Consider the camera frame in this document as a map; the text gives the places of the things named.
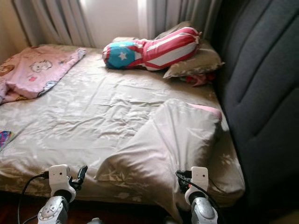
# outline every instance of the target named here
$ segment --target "bed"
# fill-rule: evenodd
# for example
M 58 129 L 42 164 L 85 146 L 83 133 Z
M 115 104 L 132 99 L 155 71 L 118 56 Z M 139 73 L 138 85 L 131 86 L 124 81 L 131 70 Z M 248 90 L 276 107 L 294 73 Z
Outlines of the bed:
M 15 133 L 0 153 L 0 190 L 20 193 L 31 176 L 52 165 L 68 164 L 73 175 L 87 165 L 77 199 L 151 204 L 133 190 L 94 180 L 101 163 L 170 98 L 221 109 L 211 85 L 192 88 L 182 81 L 163 79 L 163 72 L 110 70 L 101 52 L 88 49 L 43 96 L 0 106 L 0 129 Z M 221 126 L 224 131 L 208 167 L 209 191 L 219 204 L 231 206 L 243 195 L 245 185 L 225 118 Z M 48 182 L 32 182 L 27 193 L 49 196 Z

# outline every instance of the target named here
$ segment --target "cartoon print blanket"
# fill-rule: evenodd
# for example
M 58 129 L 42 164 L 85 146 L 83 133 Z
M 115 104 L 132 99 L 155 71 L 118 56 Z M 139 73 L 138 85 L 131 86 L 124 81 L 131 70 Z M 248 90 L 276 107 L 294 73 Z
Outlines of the cartoon print blanket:
M 26 48 L 0 66 L 0 104 L 33 99 L 48 91 L 85 55 L 44 45 Z

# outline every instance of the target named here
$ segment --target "black cable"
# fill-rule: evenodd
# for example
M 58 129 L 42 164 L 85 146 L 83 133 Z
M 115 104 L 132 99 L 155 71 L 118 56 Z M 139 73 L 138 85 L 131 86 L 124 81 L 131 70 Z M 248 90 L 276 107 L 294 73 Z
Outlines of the black cable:
M 26 223 L 32 221 L 32 220 L 35 219 L 36 217 L 37 217 L 37 215 L 35 215 L 35 216 L 33 216 L 33 217 L 27 219 L 25 222 L 23 222 L 23 224 L 26 224 Z
M 225 223 L 225 220 L 224 220 L 224 216 L 222 215 L 222 212 L 220 210 L 220 207 L 219 205 L 217 204 L 217 202 L 212 198 L 212 196 L 207 193 L 207 191 L 205 191 L 204 189 L 202 189 L 201 187 L 197 186 L 195 183 L 192 183 L 191 181 L 189 180 L 186 180 L 184 177 L 181 176 L 180 173 L 183 173 L 183 172 L 179 172 L 179 171 L 176 171 L 175 174 L 176 176 L 181 179 L 182 181 L 185 181 L 186 183 L 196 187 L 198 190 L 201 190 L 202 192 L 204 192 L 207 196 L 208 196 L 208 200 L 213 204 L 213 206 L 215 207 L 215 209 L 217 210 L 218 212 L 218 215 L 221 217 L 222 219 L 222 222 Z
M 17 211 L 18 224 L 21 224 L 21 221 L 20 221 L 20 210 L 21 210 L 21 202 L 22 202 L 22 198 L 23 198 L 23 196 L 25 195 L 25 191 L 26 191 L 28 185 L 30 184 L 30 182 L 33 181 L 34 179 L 38 178 L 38 177 L 43 177 L 44 179 L 48 179 L 48 178 L 49 178 L 49 172 L 46 171 L 46 172 L 41 173 L 40 175 L 33 176 L 33 177 L 31 177 L 30 180 L 28 180 L 28 182 L 25 184 L 25 186 L 24 186 L 24 188 L 23 188 L 23 191 L 22 191 L 22 194 L 21 194 L 20 199 L 19 199 L 19 204 L 18 204 L 18 211 Z

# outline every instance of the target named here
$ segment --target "upholstered headboard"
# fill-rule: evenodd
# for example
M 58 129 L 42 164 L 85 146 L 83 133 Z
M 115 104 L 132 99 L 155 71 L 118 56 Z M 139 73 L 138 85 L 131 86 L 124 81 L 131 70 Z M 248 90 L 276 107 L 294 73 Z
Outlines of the upholstered headboard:
M 213 33 L 226 63 L 216 90 L 250 206 L 298 207 L 298 12 L 298 0 L 223 0 Z

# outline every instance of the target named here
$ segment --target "mattress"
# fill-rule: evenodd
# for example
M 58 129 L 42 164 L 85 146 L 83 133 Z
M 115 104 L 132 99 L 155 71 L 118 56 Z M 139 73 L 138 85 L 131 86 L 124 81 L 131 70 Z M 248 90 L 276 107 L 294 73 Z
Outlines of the mattress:
M 170 98 L 221 110 L 211 85 L 192 88 L 163 79 L 162 72 L 110 70 L 101 52 L 87 49 L 86 56 L 43 96 L 0 106 L 0 130 L 14 132 L 0 152 L 0 190 L 21 193 L 30 177 L 52 165 L 68 164 L 74 177 L 87 165 L 76 199 L 152 204 L 133 189 L 94 180 L 101 163 Z M 221 206 L 231 206 L 243 195 L 245 184 L 224 114 L 221 126 L 208 165 L 208 191 Z M 49 196 L 48 181 L 34 180 L 27 193 Z

